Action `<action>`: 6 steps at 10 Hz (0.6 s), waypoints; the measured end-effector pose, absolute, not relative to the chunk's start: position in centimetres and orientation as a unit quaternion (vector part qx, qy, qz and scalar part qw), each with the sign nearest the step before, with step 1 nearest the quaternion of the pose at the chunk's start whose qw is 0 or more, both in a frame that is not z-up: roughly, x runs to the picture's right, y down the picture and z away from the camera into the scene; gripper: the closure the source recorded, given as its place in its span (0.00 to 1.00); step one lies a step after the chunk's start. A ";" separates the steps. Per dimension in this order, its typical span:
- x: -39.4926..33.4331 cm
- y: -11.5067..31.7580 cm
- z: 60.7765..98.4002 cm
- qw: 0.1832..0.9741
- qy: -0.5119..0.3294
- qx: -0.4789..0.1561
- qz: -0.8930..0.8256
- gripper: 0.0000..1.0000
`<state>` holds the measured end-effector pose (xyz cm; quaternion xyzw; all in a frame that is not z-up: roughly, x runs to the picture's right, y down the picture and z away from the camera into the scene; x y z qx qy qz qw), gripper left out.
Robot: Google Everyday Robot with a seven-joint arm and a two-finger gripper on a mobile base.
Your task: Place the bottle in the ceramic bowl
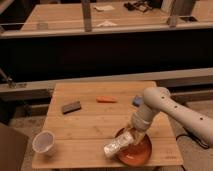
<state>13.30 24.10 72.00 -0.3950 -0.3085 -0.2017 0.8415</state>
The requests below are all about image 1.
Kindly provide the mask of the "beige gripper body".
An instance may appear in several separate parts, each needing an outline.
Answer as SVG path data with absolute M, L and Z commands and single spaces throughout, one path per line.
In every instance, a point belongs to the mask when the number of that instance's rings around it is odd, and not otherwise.
M 143 138 L 145 137 L 144 132 L 137 131 L 130 123 L 128 123 L 126 125 L 125 130 L 133 136 L 133 139 L 134 139 L 133 144 L 134 145 L 138 145 L 143 140 Z

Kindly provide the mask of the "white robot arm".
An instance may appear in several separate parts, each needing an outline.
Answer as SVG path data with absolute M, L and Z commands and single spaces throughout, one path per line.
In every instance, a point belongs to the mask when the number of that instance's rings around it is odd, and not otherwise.
M 174 101 L 165 87 L 143 90 L 142 103 L 131 116 L 130 124 L 138 132 L 146 132 L 154 117 L 163 112 L 213 148 L 213 119 Z

